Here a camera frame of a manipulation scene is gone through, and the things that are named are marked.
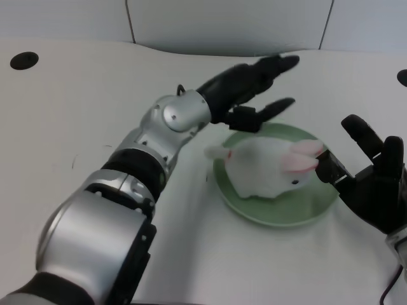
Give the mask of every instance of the rabbit ear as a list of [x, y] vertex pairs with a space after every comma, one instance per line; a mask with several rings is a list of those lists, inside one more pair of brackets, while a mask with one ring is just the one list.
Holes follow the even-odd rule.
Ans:
[[282, 170], [289, 173], [306, 173], [315, 169], [318, 165], [318, 160], [289, 152], [284, 154], [282, 159]]
[[324, 148], [320, 140], [301, 140], [290, 146], [290, 151], [305, 156], [319, 156]]
[[222, 146], [206, 147], [203, 151], [205, 156], [209, 159], [223, 159], [226, 160], [231, 156], [231, 150]]

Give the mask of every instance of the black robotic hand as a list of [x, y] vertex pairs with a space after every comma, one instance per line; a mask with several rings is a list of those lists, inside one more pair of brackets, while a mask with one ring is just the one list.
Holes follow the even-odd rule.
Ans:
[[295, 55], [265, 57], [254, 65], [236, 65], [206, 82], [197, 92], [209, 106], [211, 123], [225, 123], [233, 130], [258, 132], [263, 122], [284, 111], [294, 99], [278, 100], [260, 112], [239, 105], [269, 89], [277, 76], [292, 69], [299, 61]]
[[403, 140], [388, 137], [383, 143], [370, 126], [354, 114], [341, 124], [373, 164], [352, 177], [335, 156], [326, 151], [318, 157], [318, 178], [332, 184], [357, 216], [390, 234], [407, 223]]

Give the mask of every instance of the pink rabbit ear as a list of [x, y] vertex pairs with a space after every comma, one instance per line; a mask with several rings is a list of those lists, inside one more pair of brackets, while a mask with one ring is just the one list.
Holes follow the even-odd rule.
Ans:
[[290, 151], [305, 156], [319, 156], [324, 149], [324, 144], [320, 140], [301, 140], [290, 147]]
[[318, 160], [302, 154], [289, 152], [283, 155], [282, 170], [289, 173], [306, 173], [315, 169], [318, 165]]

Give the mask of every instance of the green plate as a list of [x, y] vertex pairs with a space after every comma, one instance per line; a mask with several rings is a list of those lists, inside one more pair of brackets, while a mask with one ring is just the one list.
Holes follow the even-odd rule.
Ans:
[[[264, 124], [257, 134], [237, 132], [223, 144], [233, 147], [249, 137], [275, 137], [293, 142], [316, 139], [299, 128], [284, 124]], [[240, 198], [231, 184], [222, 160], [214, 161], [214, 176], [226, 204], [241, 216], [267, 226], [293, 227], [318, 219], [338, 197], [331, 184], [322, 183], [315, 172], [310, 183], [294, 191], [281, 194], [274, 199], [250, 197]]]

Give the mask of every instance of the white wall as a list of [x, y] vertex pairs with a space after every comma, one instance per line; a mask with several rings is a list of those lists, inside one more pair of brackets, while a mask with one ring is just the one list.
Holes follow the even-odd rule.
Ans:
[[0, 37], [132, 41], [125, 0], [0, 0]]
[[407, 1], [335, 0], [322, 49], [407, 52]]
[[317, 49], [331, 0], [129, 0], [128, 6], [141, 45], [255, 56]]

